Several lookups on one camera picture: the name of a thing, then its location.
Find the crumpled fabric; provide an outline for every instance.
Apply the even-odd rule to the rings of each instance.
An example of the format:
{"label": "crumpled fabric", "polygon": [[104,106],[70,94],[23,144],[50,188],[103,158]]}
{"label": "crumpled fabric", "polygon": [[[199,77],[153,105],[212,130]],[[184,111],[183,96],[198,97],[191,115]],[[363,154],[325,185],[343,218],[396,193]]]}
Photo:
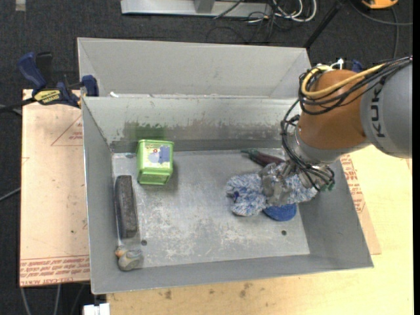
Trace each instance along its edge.
{"label": "crumpled fabric", "polygon": [[[309,201],[317,194],[315,188],[305,188],[298,175],[285,178],[288,192],[286,204]],[[226,194],[233,199],[231,210],[238,216],[254,216],[272,205],[263,193],[263,184],[258,173],[236,175],[226,184]]]}

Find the green box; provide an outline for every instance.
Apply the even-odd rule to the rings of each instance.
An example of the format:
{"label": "green box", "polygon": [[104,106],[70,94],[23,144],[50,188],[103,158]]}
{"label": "green box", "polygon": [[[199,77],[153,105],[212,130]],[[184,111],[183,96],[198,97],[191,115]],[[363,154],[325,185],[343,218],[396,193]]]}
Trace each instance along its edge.
{"label": "green box", "polygon": [[173,172],[173,142],[142,139],[137,144],[137,181],[166,184]]}

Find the cardboard sheet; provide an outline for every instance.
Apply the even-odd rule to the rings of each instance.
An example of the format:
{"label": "cardboard sheet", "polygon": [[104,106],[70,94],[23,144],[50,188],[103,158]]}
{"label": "cardboard sheet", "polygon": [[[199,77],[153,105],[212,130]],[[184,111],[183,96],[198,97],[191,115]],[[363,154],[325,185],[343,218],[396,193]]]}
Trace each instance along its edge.
{"label": "cardboard sheet", "polygon": [[[81,111],[25,106],[22,135],[20,285],[88,281]],[[343,155],[341,163],[369,251],[380,254],[351,155]]]}

